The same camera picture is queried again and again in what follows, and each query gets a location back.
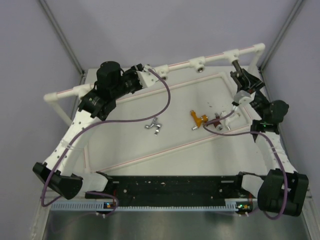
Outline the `dark grey faucet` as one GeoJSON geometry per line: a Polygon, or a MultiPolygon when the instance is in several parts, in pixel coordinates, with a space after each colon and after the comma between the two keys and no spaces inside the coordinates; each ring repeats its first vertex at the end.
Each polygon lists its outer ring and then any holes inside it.
{"type": "Polygon", "coordinates": [[[239,61],[238,60],[234,60],[232,62],[232,65],[233,65],[235,70],[230,72],[230,76],[234,80],[242,79],[245,76],[245,74],[244,74],[244,71],[243,71],[243,69],[241,68],[241,66],[239,64],[239,61]]]}

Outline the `white PVC pipe frame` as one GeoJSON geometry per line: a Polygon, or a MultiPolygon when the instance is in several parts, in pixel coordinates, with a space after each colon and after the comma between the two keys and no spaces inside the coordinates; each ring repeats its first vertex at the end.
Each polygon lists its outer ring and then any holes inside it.
{"type": "MultiPolygon", "coordinates": [[[[74,166],[76,173],[114,171],[216,140],[203,129],[192,130],[195,122],[190,112],[212,117],[234,110],[236,85],[226,71],[209,68],[208,75],[198,78],[185,62],[159,66],[155,71],[166,80],[121,97],[106,122],[92,124],[94,133],[74,166]],[[155,128],[145,129],[154,117],[162,124],[158,135],[155,128]]],[[[88,83],[48,93],[44,101],[69,128],[74,118],[67,117],[59,100],[73,96],[81,100],[93,87],[88,83]]]]}

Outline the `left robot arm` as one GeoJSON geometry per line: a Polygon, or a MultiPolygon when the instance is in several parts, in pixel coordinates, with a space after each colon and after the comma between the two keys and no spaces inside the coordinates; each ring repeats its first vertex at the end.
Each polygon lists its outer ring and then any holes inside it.
{"type": "Polygon", "coordinates": [[[109,198],[114,187],[108,179],[101,173],[75,172],[76,162],[95,131],[92,125],[106,120],[115,109],[117,99],[149,88],[156,81],[142,64],[123,71],[115,61],[102,63],[96,71],[93,89],[81,97],[77,113],[60,143],[44,163],[33,166],[35,175],[67,200],[88,191],[109,198]]]}

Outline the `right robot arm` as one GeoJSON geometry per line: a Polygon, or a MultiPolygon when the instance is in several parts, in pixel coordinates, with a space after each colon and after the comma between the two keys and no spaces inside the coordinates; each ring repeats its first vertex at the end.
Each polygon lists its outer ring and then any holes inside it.
{"type": "Polygon", "coordinates": [[[239,66],[230,72],[230,76],[237,85],[232,104],[235,107],[250,105],[260,117],[252,121],[249,133],[268,170],[264,179],[258,180],[255,186],[246,180],[236,182],[233,192],[239,198],[252,193],[257,198],[258,208],[265,214],[274,213],[274,220],[281,215],[298,217],[309,179],[293,167],[280,141],[279,124],[288,113],[289,105],[283,100],[269,101],[261,92],[265,84],[239,66]]]}

